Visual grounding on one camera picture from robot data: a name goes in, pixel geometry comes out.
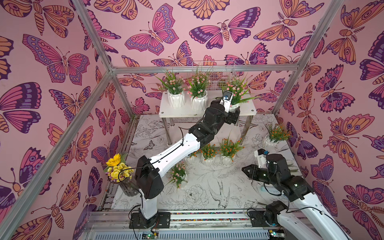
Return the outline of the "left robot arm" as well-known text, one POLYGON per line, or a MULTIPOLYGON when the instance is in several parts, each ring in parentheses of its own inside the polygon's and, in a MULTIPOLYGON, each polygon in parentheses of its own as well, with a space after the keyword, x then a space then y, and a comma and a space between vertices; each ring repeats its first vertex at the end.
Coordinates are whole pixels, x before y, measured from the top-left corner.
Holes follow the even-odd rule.
POLYGON ((189 128, 182 139, 150 158, 142 156, 136 167, 134 180, 141 194, 142 204, 139 213, 132 218, 131 228, 152 228, 159 218, 157 197, 164 189, 162 178, 166 173, 191 153, 209 144, 224 124, 235 124, 240 116, 240 108, 232 113, 225 100, 215 100, 206 109, 201 121, 189 128))

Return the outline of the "pink flower pot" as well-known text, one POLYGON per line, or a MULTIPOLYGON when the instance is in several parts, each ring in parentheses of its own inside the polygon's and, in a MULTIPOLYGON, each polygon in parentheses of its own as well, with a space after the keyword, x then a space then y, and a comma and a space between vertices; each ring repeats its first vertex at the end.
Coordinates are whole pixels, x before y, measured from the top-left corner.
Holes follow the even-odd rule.
POLYGON ((163 78, 158 78, 163 89, 167 91, 168 101, 172 108, 177 109, 184 106, 185 100, 185 88, 184 79, 177 73, 166 71, 163 78))
POLYGON ((198 112, 204 111, 208 104, 207 87, 210 83, 210 73, 199 69, 186 79, 188 95, 191 98, 192 109, 198 112))
POLYGON ((166 174, 168 184, 174 184, 177 189, 181 189, 188 182, 187 180, 187 164, 180 161, 175 164, 166 174))
POLYGON ((236 108, 240 104, 248 103, 249 101, 255 99, 255 97, 250 97, 248 82, 246 79, 240 79, 238 76, 232 77, 229 81, 226 81, 221 85, 222 91, 231 92, 232 100, 230 104, 230 112, 235 112, 236 108))

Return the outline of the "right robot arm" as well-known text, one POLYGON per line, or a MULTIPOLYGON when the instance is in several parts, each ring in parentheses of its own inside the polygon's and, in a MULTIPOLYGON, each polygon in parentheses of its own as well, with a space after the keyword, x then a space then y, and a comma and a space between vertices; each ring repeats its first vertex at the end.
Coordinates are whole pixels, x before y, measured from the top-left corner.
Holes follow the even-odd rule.
POLYGON ((251 180, 272 185, 288 199, 266 205, 262 219, 270 227, 283 227, 298 240, 348 240, 350 237, 330 215, 303 177, 291 174, 281 154, 265 156, 266 166, 248 165, 242 172, 251 180))

